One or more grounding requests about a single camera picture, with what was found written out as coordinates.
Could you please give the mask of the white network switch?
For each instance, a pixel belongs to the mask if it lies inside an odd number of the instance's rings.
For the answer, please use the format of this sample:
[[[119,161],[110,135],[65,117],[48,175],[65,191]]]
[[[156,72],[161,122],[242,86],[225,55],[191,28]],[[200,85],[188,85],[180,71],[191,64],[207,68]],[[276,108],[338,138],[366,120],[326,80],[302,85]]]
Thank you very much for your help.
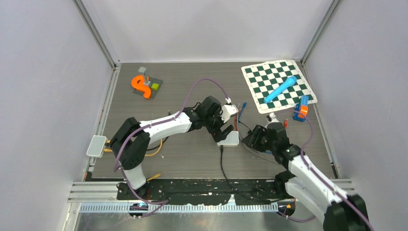
[[[230,132],[226,138],[220,142],[217,142],[217,146],[225,146],[225,147],[236,147],[240,143],[239,133],[238,131]]]

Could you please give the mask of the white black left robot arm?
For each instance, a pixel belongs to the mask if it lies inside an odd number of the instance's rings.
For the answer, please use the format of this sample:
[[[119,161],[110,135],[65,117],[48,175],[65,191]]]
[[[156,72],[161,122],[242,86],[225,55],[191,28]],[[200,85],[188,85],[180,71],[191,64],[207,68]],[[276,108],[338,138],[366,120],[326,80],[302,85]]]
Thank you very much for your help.
[[[225,105],[213,96],[193,107],[184,107],[172,115],[150,121],[137,121],[134,117],[125,120],[116,134],[110,139],[109,147],[116,161],[115,169],[120,168],[130,184],[129,193],[136,199],[147,195],[147,179],[141,163],[151,143],[181,133],[206,128],[215,142],[223,141],[234,130],[233,125],[222,129],[238,114],[237,106],[227,99]]]

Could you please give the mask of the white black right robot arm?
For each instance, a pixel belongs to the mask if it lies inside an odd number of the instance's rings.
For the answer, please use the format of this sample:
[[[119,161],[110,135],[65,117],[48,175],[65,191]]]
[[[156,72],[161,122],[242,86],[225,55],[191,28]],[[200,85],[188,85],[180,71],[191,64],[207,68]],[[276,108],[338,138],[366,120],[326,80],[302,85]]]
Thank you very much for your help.
[[[257,125],[242,141],[257,151],[272,152],[286,169],[275,177],[275,193],[298,199],[325,231],[372,230],[363,198],[349,194],[322,174],[299,146],[290,143],[282,123]]]

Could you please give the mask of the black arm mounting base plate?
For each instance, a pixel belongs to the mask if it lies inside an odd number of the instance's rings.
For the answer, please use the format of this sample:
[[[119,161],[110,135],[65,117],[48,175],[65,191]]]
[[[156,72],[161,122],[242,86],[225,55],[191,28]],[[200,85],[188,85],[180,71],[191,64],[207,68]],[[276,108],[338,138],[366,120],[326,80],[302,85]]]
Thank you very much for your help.
[[[295,199],[274,186],[274,181],[268,179],[155,179],[136,190],[125,182],[118,183],[116,198],[142,198],[167,205],[225,205],[230,199],[237,205],[265,205],[271,201],[294,209]]]

